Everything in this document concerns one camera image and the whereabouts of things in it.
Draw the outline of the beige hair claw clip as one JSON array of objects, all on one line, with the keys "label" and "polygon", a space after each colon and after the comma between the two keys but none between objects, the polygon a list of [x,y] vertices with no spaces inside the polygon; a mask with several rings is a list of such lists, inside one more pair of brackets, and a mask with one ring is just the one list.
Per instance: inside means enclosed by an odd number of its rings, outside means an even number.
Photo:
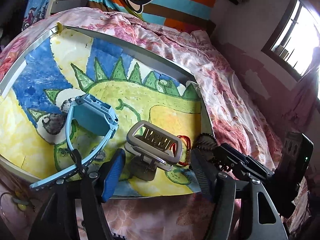
[{"label": "beige hair claw clip", "polygon": [[129,172],[144,181],[152,181],[160,168],[169,172],[178,164],[183,152],[180,138],[145,120],[131,127],[125,150],[134,157]]}]

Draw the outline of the light blue smart watch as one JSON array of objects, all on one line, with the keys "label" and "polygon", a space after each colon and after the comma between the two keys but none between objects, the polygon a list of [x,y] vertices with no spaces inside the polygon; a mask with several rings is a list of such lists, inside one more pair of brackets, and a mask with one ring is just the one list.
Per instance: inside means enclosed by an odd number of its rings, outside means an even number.
[{"label": "light blue smart watch", "polygon": [[[85,130],[102,137],[100,143],[85,158],[82,158],[80,151],[72,145],[71,129],[73,120]],[[110,105],[100,101],[91,94],[77,96],[69,108],[65,128],[67,149],[74,164],[54,175],[31,184],[29,188],[34,191],[39,191],[53,184],[63,183],[66,179],[76,174],[79,174],[81,178],[84,177],[89,164],[96,158],[100,151],[104,149],[108,141],[113,138],[118,127],[118,117]]]}]

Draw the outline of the large hoop earring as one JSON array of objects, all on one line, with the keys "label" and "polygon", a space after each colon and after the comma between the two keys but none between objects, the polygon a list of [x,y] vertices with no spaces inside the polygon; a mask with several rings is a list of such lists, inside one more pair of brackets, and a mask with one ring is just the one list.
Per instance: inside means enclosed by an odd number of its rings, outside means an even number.
[{"label": "large hoop earring", "polygon": [[15,205],[10,192],[1,193],[1,216],[10,224],[15,223]]}]

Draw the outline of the pink window curtain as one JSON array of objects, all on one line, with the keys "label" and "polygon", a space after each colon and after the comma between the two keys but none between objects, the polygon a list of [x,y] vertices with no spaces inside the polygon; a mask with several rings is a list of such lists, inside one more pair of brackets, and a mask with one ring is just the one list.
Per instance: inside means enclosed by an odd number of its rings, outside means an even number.
[{"label": "pink window curtain", "polygon": [[296,83],[283,113],[289,126],[304,132],[316,108],[319,89],[319,47],[313,49],[311,63]]}]

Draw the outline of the pink floral bedspread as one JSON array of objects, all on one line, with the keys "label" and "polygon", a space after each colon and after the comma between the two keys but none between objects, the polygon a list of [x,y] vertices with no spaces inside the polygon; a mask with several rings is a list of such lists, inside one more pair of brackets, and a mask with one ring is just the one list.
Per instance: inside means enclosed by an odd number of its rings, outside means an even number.
[{"label": "pink floral bedspread", "polygon": [[[1,80],[40,35],[57,24],[114,36],[185,67],[199,85],[182,84],[143,64],[121,47],[73,30],[46,39],[25,57],[26,66],[8,95],[1,95],[1,157],[43,179],[72,165],[65,117],[70,99],[90,93],[110,104],[120,118],[113,139],[90,168],[124,147],[126,134],[146,120],[191,142],[200,134],[206,110],[219,143],[226,142],[274,170],[282,143],[243,89],[227,60],[204,31],[191,34],[145,23],[121,12],[75,8],[29,27],[1,53]],[[110,201],[104,206],[112,231],[128,239],[201,239],[213,205],[201,199],[188,168],[157,170],[146,182],[120,178],[120,195],[153,197]]]}]

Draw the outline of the small yellow-green trinket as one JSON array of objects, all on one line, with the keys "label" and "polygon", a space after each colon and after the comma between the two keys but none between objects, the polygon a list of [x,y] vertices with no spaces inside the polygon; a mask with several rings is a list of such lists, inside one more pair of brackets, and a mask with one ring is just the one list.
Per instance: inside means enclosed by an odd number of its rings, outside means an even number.
[{"label": "small yellow-green trinket", "polygon": [[26,211],[27,208],[34,208],[28,195],[23,192],[15,191],[11,198],[21,211]]}]

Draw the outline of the window with bars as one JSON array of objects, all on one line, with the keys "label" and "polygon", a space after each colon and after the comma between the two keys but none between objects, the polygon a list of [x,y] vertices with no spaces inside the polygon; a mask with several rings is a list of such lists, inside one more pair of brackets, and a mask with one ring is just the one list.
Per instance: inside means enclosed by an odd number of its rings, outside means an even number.
[{"label": "window with bars", "polygon": [[319,46],[319,20],[300,0],[290,0],[262,52],[296,81],[307,71]]}]

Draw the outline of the tray with dinosaur drawing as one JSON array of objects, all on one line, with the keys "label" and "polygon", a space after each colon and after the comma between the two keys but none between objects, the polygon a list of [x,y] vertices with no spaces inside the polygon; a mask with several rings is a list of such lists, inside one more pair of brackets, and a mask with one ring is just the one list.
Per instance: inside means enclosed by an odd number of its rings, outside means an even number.
[{"label": "tray with dinosaur drawing", "polygon": [[144,148],[155,178],[124,170],[114,196],[199,192],[182,139],[212,126],[191,71],[119,38],[54,26],[1,80],[1,165],[35,191],[79,179],[118,148]]}]

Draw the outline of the striped monkey blanket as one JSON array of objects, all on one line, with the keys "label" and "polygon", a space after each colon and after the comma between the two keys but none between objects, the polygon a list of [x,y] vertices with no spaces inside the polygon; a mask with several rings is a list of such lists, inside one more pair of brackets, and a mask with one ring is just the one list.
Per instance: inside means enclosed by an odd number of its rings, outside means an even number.
[{"label": "striped monkey blanket", "polygon": [[211,34],[216,25],[210,20],[216,0],[88,0],[88,6],[102,11],[119,11],[149,23],[186,33],[204,30]]}]

